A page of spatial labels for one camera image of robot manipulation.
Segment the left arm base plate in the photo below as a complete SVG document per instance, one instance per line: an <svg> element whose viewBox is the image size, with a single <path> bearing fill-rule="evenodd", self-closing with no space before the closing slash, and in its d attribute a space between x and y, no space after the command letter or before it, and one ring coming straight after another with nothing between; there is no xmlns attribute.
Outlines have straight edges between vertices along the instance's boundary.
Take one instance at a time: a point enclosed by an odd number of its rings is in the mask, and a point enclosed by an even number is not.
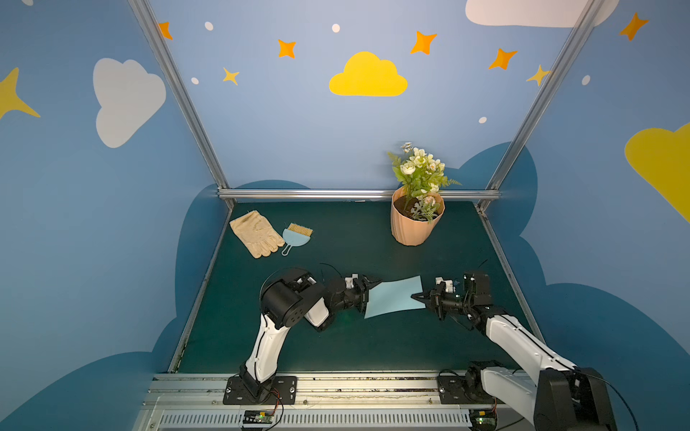
<svg viewBox="0 0 690 431"><path fill-rule="evenodd" d="M226 382L222 403L224 405L268 405L280 400L283 405L296 402L298 379L295 376L275 376L264 384L248 384L239 375Z"/></svg>

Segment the light blue square paper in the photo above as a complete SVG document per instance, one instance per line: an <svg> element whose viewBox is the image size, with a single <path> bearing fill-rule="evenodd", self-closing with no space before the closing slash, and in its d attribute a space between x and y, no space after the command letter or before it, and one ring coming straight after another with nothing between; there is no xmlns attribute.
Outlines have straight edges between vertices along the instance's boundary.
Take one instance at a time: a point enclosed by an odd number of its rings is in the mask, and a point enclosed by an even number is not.
<svg viewBox="0 0 690 431"><path fill-rule="evenodd" d="M424 309L425 305L413 299L422 292L420 276L397 281L382 282L369 292L365 318L371 319L383 314Z"/></svg>

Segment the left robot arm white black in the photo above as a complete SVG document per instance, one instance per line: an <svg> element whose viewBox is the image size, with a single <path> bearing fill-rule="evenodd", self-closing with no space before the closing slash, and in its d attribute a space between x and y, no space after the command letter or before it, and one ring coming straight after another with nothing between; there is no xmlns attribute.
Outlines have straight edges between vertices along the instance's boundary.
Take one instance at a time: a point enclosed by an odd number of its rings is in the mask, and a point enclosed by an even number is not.
<svg viewBox="0 0 690 431"><path fill-rule="evenodd" d="M259 332L250 357L239 368L249 399L262 402L271 394L280 352L294 326L307 320L323 332L338 312L350 308L365 312L370 292L381 284L380 279L359 274L319 281L300 268L268 279L260 291Z"/></svg>

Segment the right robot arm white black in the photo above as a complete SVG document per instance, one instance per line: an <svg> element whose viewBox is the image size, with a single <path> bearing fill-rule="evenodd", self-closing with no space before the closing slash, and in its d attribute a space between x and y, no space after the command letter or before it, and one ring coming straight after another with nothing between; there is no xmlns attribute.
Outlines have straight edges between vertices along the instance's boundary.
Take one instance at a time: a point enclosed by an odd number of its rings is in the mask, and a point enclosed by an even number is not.
<svg viewBox="0 0 690 431"><path fill-rule="evenodd" d="M412 298L440 320L467 320L517 364L515 371L495 360L472 362L463 375L440 371L442 402L503 402L536 430L617 428L609 396L614 387L595 369L557 354L496 305L483 271L467 272L460 281L437 278L433 289Z"/></svg>

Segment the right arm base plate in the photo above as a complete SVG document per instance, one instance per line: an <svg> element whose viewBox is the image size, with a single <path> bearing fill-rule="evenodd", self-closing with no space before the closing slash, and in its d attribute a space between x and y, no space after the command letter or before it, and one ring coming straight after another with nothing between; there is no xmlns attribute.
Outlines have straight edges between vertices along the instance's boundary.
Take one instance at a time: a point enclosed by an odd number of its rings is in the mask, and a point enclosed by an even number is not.
<svg viewBox="0 0 690 431"><path fill-rule="evenodd" d="M443 405L490 405L495 402L481 386L472 386L463 375L441 374L437 376L438 396Z"/></svg>

